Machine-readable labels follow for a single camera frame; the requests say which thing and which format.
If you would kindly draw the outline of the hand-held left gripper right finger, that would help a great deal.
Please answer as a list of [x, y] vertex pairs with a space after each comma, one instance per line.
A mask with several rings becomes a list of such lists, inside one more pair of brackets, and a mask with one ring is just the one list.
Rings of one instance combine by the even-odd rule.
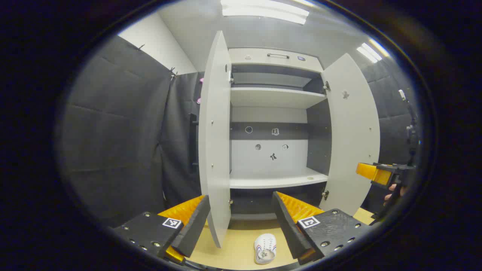
[[281, 192], [272, 206], [288, 248], [300, 265], [332, 259], [358, 245], [371, 226], [340, 209], [323, 211]]

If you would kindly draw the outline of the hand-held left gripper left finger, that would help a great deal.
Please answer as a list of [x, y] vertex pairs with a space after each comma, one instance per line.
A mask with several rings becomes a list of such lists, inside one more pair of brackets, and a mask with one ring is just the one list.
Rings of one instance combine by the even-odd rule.
[[209, 213], [209, 196], [201, 195], [158, 214], [145, 211], [113, 231], [153, 257], [183, 264], [193, 253]]

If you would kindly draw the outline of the white canvas shoe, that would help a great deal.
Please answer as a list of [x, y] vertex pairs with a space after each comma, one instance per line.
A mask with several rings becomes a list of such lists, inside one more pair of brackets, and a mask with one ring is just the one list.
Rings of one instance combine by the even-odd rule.
[[269, 264], [276, 257], [277, 242], [273, 234], [260, 235], [254, 242], [255, 263], [259, 265]]

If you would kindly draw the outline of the grey shoe cabinet door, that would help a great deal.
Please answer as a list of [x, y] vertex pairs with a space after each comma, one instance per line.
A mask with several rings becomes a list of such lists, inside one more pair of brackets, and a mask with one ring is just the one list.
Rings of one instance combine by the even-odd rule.
[[200, 92], [198, 166], [203, 195], [209, 196], [207, 221], [214, 244], [222, 248], [230, 223], [230, 94], [231, 60], [222, 31], [210, 47]]
[[331, 158], [320, 208], [353, 216], [371, 182], [356, 173], [358, 163], [378, 162], [380, 122], [372, 91], [354, 59], [345, 53], [321, 73], [327, 82], [331, 117]]

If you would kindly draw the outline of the black tripod stand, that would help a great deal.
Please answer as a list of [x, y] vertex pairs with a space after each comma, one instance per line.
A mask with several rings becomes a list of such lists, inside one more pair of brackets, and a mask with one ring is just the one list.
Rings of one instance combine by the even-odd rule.
[[417, 132], [417, 113], [413, 109], [412, 104], [408, 101], [408, 99], [405, 96], [405, 93], [402, 89], [399, 90], [399, 94], [401, 96], [401, 99], [403, 103], [405, 104], [409, 114], [410, 114], [410, 125], [406, 126], [406, 132], [407, 132], [407, 145], [408, 145], [408, 150], [409, 150], [409, 159], [407, 162], [408, 166], [415, 166], [414, 161], [415, 161], [415, 156], [417, 152], [418, 145], [420, 144], [419, 142], [419, 136]]

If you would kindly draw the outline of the small ceiling light panel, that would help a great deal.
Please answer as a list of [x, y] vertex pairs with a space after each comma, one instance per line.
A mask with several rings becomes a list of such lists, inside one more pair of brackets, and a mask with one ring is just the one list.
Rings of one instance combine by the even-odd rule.
[[391, 57], [389, 52], [372, 38], [369, 38], [366, 43], [362, 43], [357, 47], [356, 51], [366, 57], [373, 64]]

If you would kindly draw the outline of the black backdrop cloth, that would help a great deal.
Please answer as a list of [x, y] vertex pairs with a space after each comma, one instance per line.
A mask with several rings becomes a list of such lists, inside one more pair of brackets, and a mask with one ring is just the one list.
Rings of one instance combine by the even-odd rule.
[[[380, 127], [380, 163], [409, 159], [410, 114], [399, 90], [423, 120], [405, 79], [382, 60], [387, 86], [372, 91]], [[63, 170], [86, 209], [110, 227], [142, 211], [162, 211], [203, 195], [199, 167], [188, 158], [189, 114], [199, 121], [204, 73], [174, 75], [122, 38], [114, 38], [82, 67], [59, 122]]]

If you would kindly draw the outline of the large ceiling light panel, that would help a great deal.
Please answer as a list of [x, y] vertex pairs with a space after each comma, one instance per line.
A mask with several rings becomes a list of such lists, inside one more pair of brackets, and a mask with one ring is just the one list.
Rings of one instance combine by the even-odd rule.
[[224, 17], [267, 17], [304, 25], [309, 11], [274, 0], [220, 0]]

